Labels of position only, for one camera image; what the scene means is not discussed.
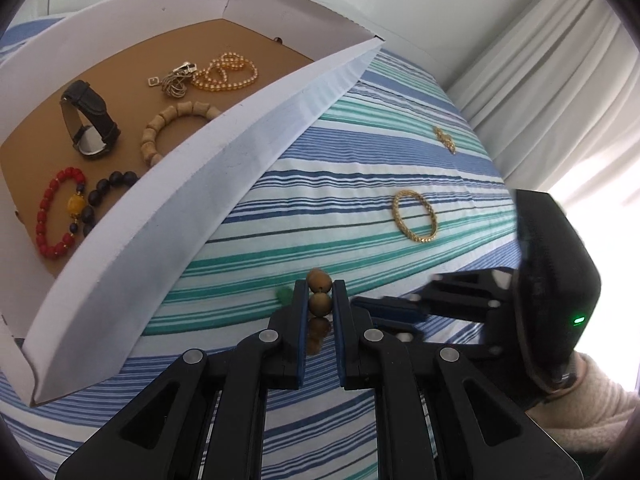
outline black leather watch strap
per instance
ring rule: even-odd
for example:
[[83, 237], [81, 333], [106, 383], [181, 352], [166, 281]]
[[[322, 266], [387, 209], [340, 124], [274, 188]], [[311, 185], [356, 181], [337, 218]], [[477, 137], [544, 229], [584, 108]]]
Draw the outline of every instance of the black leather watch strap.
[[[66, 128], [76, 150], [85, 156], [93, 157], [107, 153], [113, 148], [120, 135], [120, 130], [118, 125], [109, 117], [104, 99], [90, 88], [89, 83], [82, 80], [71, 83], [62, 93], [60, 106]], [[80, 148], [80, 141], [88, 130], [88, 126], [82, 124], [78, 111], [89, 120], [104, 143], [103, 147], [91, 153], [85, 153]]]

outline wristwatch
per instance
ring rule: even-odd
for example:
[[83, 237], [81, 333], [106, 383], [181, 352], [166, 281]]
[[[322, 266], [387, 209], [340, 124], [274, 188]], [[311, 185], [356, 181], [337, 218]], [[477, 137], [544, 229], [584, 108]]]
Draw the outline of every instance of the wristwatch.
[[[104, 99], [78, 80], [62, 92], [62, 116], [74, 148], [86, 158], [98, 158], [109, 153], [120, 135], [118, 125], [109, 117]], [[80, 113], [91, 126], [82, 123]]]

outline gold pearl necklace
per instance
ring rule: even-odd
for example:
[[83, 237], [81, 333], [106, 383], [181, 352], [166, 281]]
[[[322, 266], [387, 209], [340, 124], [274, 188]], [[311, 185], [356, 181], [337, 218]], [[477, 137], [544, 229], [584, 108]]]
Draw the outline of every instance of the gold pearl necklace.
[[[252, 70], [251, 77], [239, 83], [229, 82], [227, 70], [244, 70], [245, 68]], [[213, 79], [209, 75], [211, 70], [216, 70], [222, 76], [222, 79]], [[195, 72], [191, 79], [191, 84], [201, 90], [220, 92], [223, 90], [239, 90], [249, 86], [256, 79], [258, 79], [258, 69], [252, 61], [244, 56], [239, 56], [235, 52], [225, 52], [219, 58], [212, 59], [207, 68]]]

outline brown bead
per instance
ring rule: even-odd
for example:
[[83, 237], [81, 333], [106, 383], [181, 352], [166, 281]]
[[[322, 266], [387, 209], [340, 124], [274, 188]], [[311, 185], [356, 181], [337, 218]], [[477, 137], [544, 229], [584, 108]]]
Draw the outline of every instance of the brown bead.
[[156, 115], [153, 119], [149, 121], [149, 124], [146, 126], [147, 128], [152, 128], [158, 133], [165, 126], [166, 122], [164, 121], [164, 117], [162, 115]]
[[331, 276], [324, 270], [316, 270], [306, 276], [306, 282], [311, 292], [329, 292], [331, 290]]
[[146, 142], [156, 142], [156, 131], [153, 128], [145, 128], [142, 130], [142, 139], [140, 140], [140, 146]]
[[218, 117], [220, 115], [220, 110], [218, 110], [214, 105], [211, 105], [209, 107], [209, 110], [207, 110], [207, 121], [212, 121], [213, 119], [215, 119], [216, 117]]
[[200, 101], [196, 101], [193, 104], [193, 115], [200, 115], [202, 117], [207, 116], [207, 112], [209, 111], [211, 106], [209, 103], [201, 103]]
[[183, 115], [191, 115], [193, 113], [193, 103], [191, 101], [185, 101], [178, 103], [178, 117]]
[[311, 275], [312, 275], [314, 272], [318, 272], [318, 270], [319, 270], [320, 272], [324, 272], [324, 270], [322, 270], [320, 267], [314, 267], [313, 269], [311, 269], [311, 270], [306, 274], [306, 280], [307, 280], [307, 281], [309, 281], [309, 278], [311, 277]]
[[175, 106], [171, 105], [162, 110], [160, 112], [160, 115], [162, 115], [162, 118], [164, 119], [164, 122], [166, 124], [170, 124], [178, 117], [178, 110], [175, 109]]
[[140, 146], [140, 152], [142, 152], [142, 158], [144, 158], [145, 162], [149, 164], [158, 150], [156, 150], [156, 144], [154, 142], [145, 142]]
[[162, 155], [160, 155], [160, 153], [156, 153], [153, 157], [151, 157], [151, 162], [149, 162], [149, 166], [154, 167], [161, 160], [162, 160]]
[[315, 337], [306, 338], [306, 354], [318, 355], [322, 350], [322, 341]]
[[312, 317], [307, 324], [309, 336], [322, 339], [331, 332], [331, 323], [325, 317]]
[[314, 316], [324, 317], [332, 309], [332, 300], [331, 297], [324, 292], [316, 292], [314, 295], [309, 298], [309, 312], [311, 312]]

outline blue striped fabric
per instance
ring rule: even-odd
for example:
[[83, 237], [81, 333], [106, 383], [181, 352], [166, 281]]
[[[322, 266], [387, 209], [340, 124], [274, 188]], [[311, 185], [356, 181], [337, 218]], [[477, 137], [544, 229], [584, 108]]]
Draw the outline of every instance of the blue striped fabric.
[[62, 18], [63, 16], [41, 18], [39, 20], [33, 20], [32, 22], [19, 23], [18, 25], [8, 28], [0, 37], [0, 63], [23, 46], [33, 36], [46, 30], [54, 23], [59, 22]]
[[[450, 134], [451, 155], [433, 126]], [[415, 189], [439, 231], [416, 244], [390, 204]], [[424, 211], [401, 202], [428, 234]], [[274, 291], [311, 267], [344, 279], [350, 294], [409, 294], [433, 272], [515, 267], [514, 209], [475, 135], [418, 67], [382, 52], [361, 81], [282, 155], [194, 258], [146, 327], [119, 375], [39, 408], [26, 408], [0, 375], [0, 412], [48, 477], [184, 350], [231, 348], [266, 326]], [[428, 340], [474, 342], [481, 326], [431, 317]], [[262, 477], [377, 478], [372, 394], [340, 388], [333, 332], [307, 359], [305, 384], [270, 392]]]

